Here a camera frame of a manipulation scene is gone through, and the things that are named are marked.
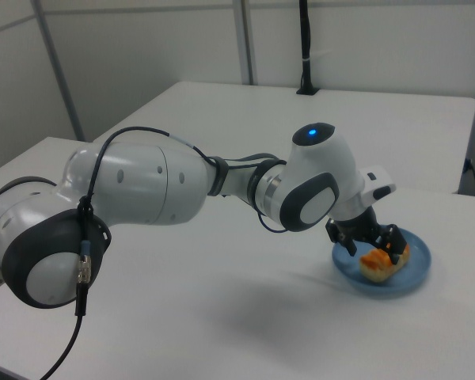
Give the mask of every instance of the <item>food item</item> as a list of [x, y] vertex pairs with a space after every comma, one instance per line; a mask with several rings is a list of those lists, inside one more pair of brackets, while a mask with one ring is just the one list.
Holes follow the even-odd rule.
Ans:
[[359, 259], [361, 274], [374, 283], [381, 283], [399, 271], [410, 258], [410, 247], [407, 244], [405, 251], [399, 255], [399, 261], [394, 265], [387, 252], [381, 249], [372, 249]]

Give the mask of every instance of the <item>white wall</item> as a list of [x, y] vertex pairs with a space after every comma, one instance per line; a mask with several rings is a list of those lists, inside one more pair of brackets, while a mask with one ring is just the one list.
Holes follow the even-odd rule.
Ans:
[[242, 83], [247, 76], [232, 0], [42, 5], [88, 140], [178, 81]]
[[0, 1], [0, 166], [74, 133], [30, 2]]
[[[297, 3], [251, 1], [259, 85], [299, 86]], [[315, 85], [475, 98], [475, 5], [325, 4], [310, 7], [310, 24], [312, 56], [324, 52], [312, 62]], [[475, 124], [468, 157], [475, 165]], [[465, 175], [462, 189], [474, 193], [471, 174]]]

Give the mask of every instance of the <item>blue plate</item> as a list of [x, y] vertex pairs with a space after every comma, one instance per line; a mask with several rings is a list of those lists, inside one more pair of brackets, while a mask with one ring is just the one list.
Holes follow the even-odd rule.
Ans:
[[372, 295], [398, 295], [409, 292], [426, 278], [431, 266], [431, 254], [420, 237], [410, 231], [400, 230], [410, 245], [410, 260], [383, 283], [368, 280], [359, 270], [359, 258], [374, 248], [369, 244], [356, 241], [357, 253], [352, 257], [342, 245], [336, 243], [332, 248], [332, 260], [351, 285], [360, 291]]

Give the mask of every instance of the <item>orange food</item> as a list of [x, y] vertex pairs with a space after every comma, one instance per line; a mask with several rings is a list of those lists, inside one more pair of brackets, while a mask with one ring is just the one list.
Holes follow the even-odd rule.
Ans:
[[405, 266], [410, 258], [410, 247], [407, 244], [399, 261], [394, 265], [387, 252], [381, 249], [372, 249], [359, 259], [359, 269], [364, 277], [381, 283]]

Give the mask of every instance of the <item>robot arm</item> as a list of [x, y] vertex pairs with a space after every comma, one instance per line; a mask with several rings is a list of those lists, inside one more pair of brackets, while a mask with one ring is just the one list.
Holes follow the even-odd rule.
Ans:
[[74, 300], [81, 241], [91, 243], [94, 281], [111, 241], [110, 226], [187, 222], [207, 195], [237, 196], [289, 231], [309, 229], [329, 213], [329, 236], [350, 254], [353, 240], [366, 241], [394, 262], [406, 244], [396, 226], [377, 224], [371, 208], [395, 189], [393, 182], [377, 167], [358, 171], [343, 137], [328, 124], [298, 130], [288, 162], [270, 154], [223, 160], [113, 143], [94, 183], [93, 217], [86, 220], [78, 206], [99, 152], [95, 143], [74, 152], [58, 185], [20, 179], [0, 192], [0, 283], [31, 306]]

